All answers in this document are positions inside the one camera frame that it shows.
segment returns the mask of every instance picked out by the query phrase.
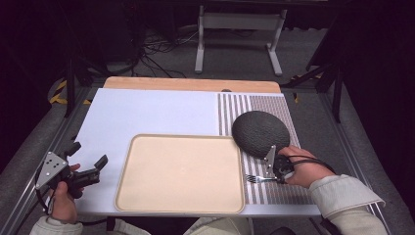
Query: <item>black cable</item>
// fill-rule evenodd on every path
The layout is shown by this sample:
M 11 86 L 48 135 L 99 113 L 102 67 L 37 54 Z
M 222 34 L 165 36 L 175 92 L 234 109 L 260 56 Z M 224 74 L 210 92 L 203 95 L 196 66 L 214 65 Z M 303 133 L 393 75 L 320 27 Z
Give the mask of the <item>black cable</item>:
M 54 190 L 54 191 L 52 192 L 52 196 L 50 196 L 50 197 L 49 197 L 48 210 L 51 208 L 51 204 L 52 204 L 52 202 L 53 202 L 53 197 L 55 197 L 55 192 L 56 192 L 56 190 Z
M 157 66 L 158 66 L 158 68 L 155 68 L 155 67 L 152 67 L 151 65 L 149 65 L 149 64 L 147 64 L 146 62 L 144 62 L 144 61 L 142 61 L 143 62 L 143 65 L 145 65 L 146 67 L 148 67 L 150 70 L 152 70 L 153 71 L 153 69 L 155 69 L 155 70 L 159 70 L 159 71 L 164 71 L 170 78 L 173 78 L 168 72 L 169 71 L 171 71 L 171 72 L 176 72 L 176 73 L 179 73 L 179 74 L 181 74 L 184 78 L 187 78 L 187 76 L 183 73 L 183 72 L 181 72 L 181 71 L 178 71 L 178 70 L 166 70 L 166 69 L 163 69 L 161 66 L 159 66 L 154 60 L 152 60 L 152 59 L 150 59 L 148 56 L 145 56 L 145 58 L 146 59 L 148 59 L 149 61 L 152 61 L 154 64 L 156 64 Z
M 48 192 L 48 190 L 46 190 L 43 194 L 41 194 L 41 197 L 45 196 L 47 192 Z M 19 231 L 23 227 L 25 221 L 33 213 L 34 209 L 37 207 L 38 204 L 39 204 L 39 201 L 35 202 L 34 205 L 28 210 L 28 212 L 26 213 L 26 215 L 22 219 L 21 223 L 19 224 L 18 228 L 16 229 L 15 235 L 17 235 L 19 233 Z
M 46 206 L 45 202 L 43 202 L 43 197 L 40 194 L 40 190 L 36 189 L 35 192 L 36 192 L 37 202 L 40 204 L 40 206 L 42 206 L 42 208 L 46 211 L 46 214 L 47 214 L 47 211 L 49 210 L 49 208 L 48 206 Z
M 307 160 L 299 160 L 299 161 L 296 161 L 294 163 L 291 163 L 291 165 L 307 164 L 307 163 L 309 163 L 309 164 L 319 164 L 319 165 L 325 166 L 330 171 L 332 171 L 333 173 L 336 174 L 336 172 L 334 171 L 334 169 L 329 164 L 326 164 L 326 163 L 324 163 L 321 160 L 315 159 L 315 158 L 310 157 L 310 156 L 304 156 L 304 155 L 290 155 L 290 156 L 287 156 L 287 158 L 293 158 L 293 157 L 306 158 Z
M 103 219 L 92 221 L 92 222 L 84 222 L 84 221 L 79 221 L 79 222 L 82 223 L 84 226 L 93 226 L 93 225 L 97 225 L 103 222 L 107 222 L 107 219 L 103 218 Z
M 152 51 L 151 53 L 148 53 L 148 55 L 154 55 L 158 52 L 167 53 L 175 49 L 176 47 L 186 44 L 189 42 L 198 32 L 197 31 L 191 31 L 188 32 L 182 36 L 180 36 L 178 39 L 174 40 L 174 42 L 169 42 L 167 40 L 162 39 L 161 37 L 155 39 L 155 40 L 146 40 L 143 44 L 145 48 Z

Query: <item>metal stand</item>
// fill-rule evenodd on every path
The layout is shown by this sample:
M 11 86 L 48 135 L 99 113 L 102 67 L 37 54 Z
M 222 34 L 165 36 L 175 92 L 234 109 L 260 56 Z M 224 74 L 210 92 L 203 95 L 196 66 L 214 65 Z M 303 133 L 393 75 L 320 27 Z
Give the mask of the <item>metal stand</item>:
M 297 79 L 291 80 L 288 83 L 280 84 L 281 88 L 294 88 L 297 85 L 313 78 L 314 76 L 323 73 L 320 80 L 315 84 L 315 89 L 318 93 L 327 92 L 330 85 L 335 82 L 335 90 L 333 97 L 332 113 L 335 117 L 336 122 L 340 123 L 340 102 L 342 96 L 342 85 L 343 85 L 343 72 L 339 65 L 327 64 L 321 66 L 315 70 L 311 70 L 308 73 L 297 77 Z
M 205 13 L 204 6 L 201 6 L 199 11 L 199 45 L 196 55 L 195 73 L 202 73 L 203 71 L 205 28 L 233 28 L 274 30 L 274 38 L 266 47 L 275 75 L 281 76 L 283 73 L 275 49 L 281 35 L 286 14 L 286 10 L 283 10 L 280 15 Z

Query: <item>white sleeve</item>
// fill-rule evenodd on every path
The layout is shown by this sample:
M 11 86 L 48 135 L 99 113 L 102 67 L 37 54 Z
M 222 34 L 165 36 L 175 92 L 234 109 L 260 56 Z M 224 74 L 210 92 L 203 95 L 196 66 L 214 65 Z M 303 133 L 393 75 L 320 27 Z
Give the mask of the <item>white sleeve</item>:
M 360 180 L 348 175 L 333 175 L 313 182 L 309 188 L 323 217 L 342 234 L 388 234 L 382 221 L 365 206 L 385 202 Z
M 49 216 L 42 216 L 34 224 L 30 235 L 80 235 L 82 224 L 62 224 Z

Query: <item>wire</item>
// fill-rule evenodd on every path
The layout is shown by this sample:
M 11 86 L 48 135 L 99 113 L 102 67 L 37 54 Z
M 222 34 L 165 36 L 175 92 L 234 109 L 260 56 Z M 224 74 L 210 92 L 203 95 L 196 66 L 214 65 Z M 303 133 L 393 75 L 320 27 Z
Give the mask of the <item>wire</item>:
M 43 194 L 41 194 L 42 197 L 44 197 L 46 195 L 46 193 L 48 192 L 48 190 L 46 190 Z M 37 207 L 37 205 L 39 204 L 39 201 L 35 202 L 34 205 L 28 210 L 28 212 L 26 213 L 26 215 L 24 216 L 24 218 L 22 219 L 21 223 L 19 224 L 18 228 L 16 229 L 15 234 L 18 234 L 19 231 L 21 230 L 21 228 L 23 227 L 25 221 L 28 219 L 28 217 L 33 213 L 34 209 Z
M 299 164 L 319 164 L 319 165 L 325 166 L 326 168 L 328 168 L 333 173 L 336 173 L 334 171 L 334 169 L 329 164 L 326 164 L 323 161 L 318 160 L 318 159 L 315 159 L 313 157 L 304 156 L 304 155 L 290 155 L 290 156 L 287 156 L 287 158 L 293 158 L 293 157 L 306 158 L 307 160 L 299 160 L 299 161 L 296 161 L 296 162 L 291 163 L 291 165 L 299 165 Z
M 37 180 L 39 179 L 39 175 L 40 175 L 40 171 L 41 171 L 42 167 L 39 167 L 36 170 L 36 173 L 34 174 L 34 182 L 36 183 Z M 35 193 L 36 193 L 36 197 L 37 197 L 37 202 L 40 203 L 40 206 L 42 206 L 42 208 L 47 211 L 48 207 L 46 206 L 46 204 L 43 202 L 43 195 L 40 194 L 40 190 L 39 189 L 35 189 Z
M 147 60 L 149 60 L 149 61 L 151 61 L 153 64 L 155 64 L 157 67 L 153 67 L 153 66 L 151 66 L 151 65 L 149 65 L 149 64 L 147 64 L 146 62 L 144 62 L 143 60 L 141 60 L 141 62 L 143 63 L 143 65 L 145 65 L 145 66 L 147 66 L 152 72 L 153 72 L 153 74 L 154 74 L 154 76 L 156 76 L 156 74 L 154 73 L 154 71 L 153 71 L 153 69 L 154 70 L 160 70 L 160 71 L 163 71 L 168 77 L 170 77 L 170 78 L 173 78 L 173 76 L 171 76 L 170 75 L 170 73 L 168 73 L 169 71 L 171 71 L 171 72 L 176 72 L 176 73 L 179 73 L 179 74 L 181 74 L 184 78 L 186 78 L 186 75 L 183 73 L 183 72 L 181 72 L 181 71 L 178 71 L 178 70 L 165 70 L 165 69 L 163 69 L 158 63 L 156 63 L 153 59 L 151 59 L 150 57 L 148 57 L 147 55 L 144 55 L 144 58 L 146 58 Z
M 167 53 L 177 48 L 180 45 L 188 43 L 197 34 L 198 34 L 197 30 L 188 32 L 185 35 L 180 36 L 178 39 L 174 40 L 174 42 L 169 42 L 160 36 L 155 37 L 154 35 L 152 35 L 150 37 L 151 40 L 146 39 L 143 45 L 146 49 L 151 51 L 148 53 L 148 55 L 158 53 L 158 52 Z
M 156 73 L 155 73 L 155 71 L 153 70 L 153 67 L 152 67 L 152 66 L 150 66 L 149 64 L 147 64 L 145 61 L 143 61 L 143 59 L 141 59 L 141 62 L 143 63 L 143 65 L 144 65 L 144 66 L 146 66 L 147 68 L 149 68 L 149 69 L 150 69 L 150 71 L 152 71 L 153 76 L 154 76 L 154 77 L 156 77 Z
M 56 192 L 56 190 L 53 190 L 52 195 L 49 197 L 50 200 L 49 200 L 49 203 L 48 203 L 48 210 L 51 209 L 51 204 L 54 203 L 53 202 L 54 201 L 54 198 L 53 197 L 55 197 L 55 192 Z
M 103 222 L 107 222 L 107 219 L 103 218 L 103 219 L 92 221 L 92 222 L 85 222 L 85 221 L 79 221 L 79 222 L 82 223 L 84 226 L 92 226 L 92 225 L 97 225 Z

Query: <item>tray rim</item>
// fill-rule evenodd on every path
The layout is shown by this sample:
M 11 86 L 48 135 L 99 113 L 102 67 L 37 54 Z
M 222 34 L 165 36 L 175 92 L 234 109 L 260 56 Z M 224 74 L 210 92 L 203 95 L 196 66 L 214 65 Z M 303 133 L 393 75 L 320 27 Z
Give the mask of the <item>tray rim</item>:
M 132 144 L 134 143 L 134 141 L 136 141 L 138 138 L 141 137 L 154 137 L 154 138 L 192 138 L 192 139 L 223 139 L 223 140 L 232 140 L 235 148 L 238 150 L 237 151 L 237 158 L 238 158 L 238 172 L 240 175 L 240 195 L 241 195 L 241 206 L 237 211 L 151 211 L 151 210 L 124 210 L 121 209 L 118 204 L 117 204 L 117 199 L 119 196 L 119 188 L 122 185 L 122 180 L 124 178 L 124 174 L 125 174 L 125 169 L 126 169 L 126 165 L 128 163 L 130 152 L 132 151 L 131 147 Z M 201 212 L 203 214 L 237 214 L 240 213 L 246 205 L 246 195 L 245 195 L 245 181 L 244 181 L 244 175 L 243 175 L 243 169 L 242 169 L 242 154 L 241 154 L 241 149 L 236 145 L 235 140 L 233 139 L 232 136 L 226 135 L 226 136 L 221 136 L 221 135 L 186 135 L 186 134 L 155 134 L 155 133 L 139 133 L 135 136 L 133 136 L 131 138 L 131 141 L 129 142 L 128 145 L 128 151 L 127 151 L 127 156 L 125 157 L 124 163 L 123 163 L 123 167 L 122 167 L 122 173 L 120 175 L 120 178 L 118 180 L 118 184 L 116 187 L 116 194 L 115 194 L 115 199 L 114 199 L 114 205 L 115 208 L 119 211 L 119 212 L 145 212 L 145 213 L 186 213 L 186 214 L 200 214 Z

